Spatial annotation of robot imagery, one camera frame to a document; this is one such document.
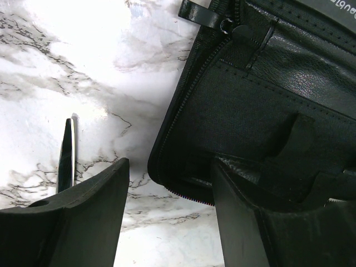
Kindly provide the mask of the silver cutting scissors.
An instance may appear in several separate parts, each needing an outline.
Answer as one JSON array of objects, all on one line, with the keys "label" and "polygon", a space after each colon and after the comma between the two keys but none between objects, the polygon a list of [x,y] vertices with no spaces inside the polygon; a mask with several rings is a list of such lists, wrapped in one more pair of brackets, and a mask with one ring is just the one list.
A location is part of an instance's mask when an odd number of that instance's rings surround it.
[{"label": "silver cutting scissors", "polygon": [[74,114],[66,119],[58,161],[56,193],[65,191],[75,184],[76,173],[76,122]]}]

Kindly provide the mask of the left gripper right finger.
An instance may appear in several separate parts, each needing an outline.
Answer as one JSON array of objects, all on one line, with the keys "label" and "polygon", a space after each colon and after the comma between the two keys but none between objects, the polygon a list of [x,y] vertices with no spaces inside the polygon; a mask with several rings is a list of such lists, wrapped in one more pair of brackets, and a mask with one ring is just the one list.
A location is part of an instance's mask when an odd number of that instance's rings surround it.
[{"label": "left gripper right finger", "polygon": [[282,199],[222,161],[211,167],[226,266],[354,266],[355,177],[320,173],[306,199]]}]

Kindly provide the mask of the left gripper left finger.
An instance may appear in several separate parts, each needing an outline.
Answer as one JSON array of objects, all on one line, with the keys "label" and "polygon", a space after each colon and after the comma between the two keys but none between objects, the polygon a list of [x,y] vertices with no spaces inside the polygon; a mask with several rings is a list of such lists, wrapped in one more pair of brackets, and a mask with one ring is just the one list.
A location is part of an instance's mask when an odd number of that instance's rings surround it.
[{"label": "left gripper left finger", "polygon": [[113,266],[130,177],[122,158],[59,194],[1,210],[1,266]]}]

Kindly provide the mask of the black zip tool case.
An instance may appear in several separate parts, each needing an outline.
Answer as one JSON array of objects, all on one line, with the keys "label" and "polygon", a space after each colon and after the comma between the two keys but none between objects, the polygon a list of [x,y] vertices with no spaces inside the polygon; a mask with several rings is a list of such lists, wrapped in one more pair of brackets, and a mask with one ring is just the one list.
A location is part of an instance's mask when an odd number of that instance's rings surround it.
[{"label": "black zip tool case", "polygon": [[200,26],[148,160],[150,178],[214,203],[210,164],[303,201],[320,173],[355,175],[355,2],[182,1]]}]

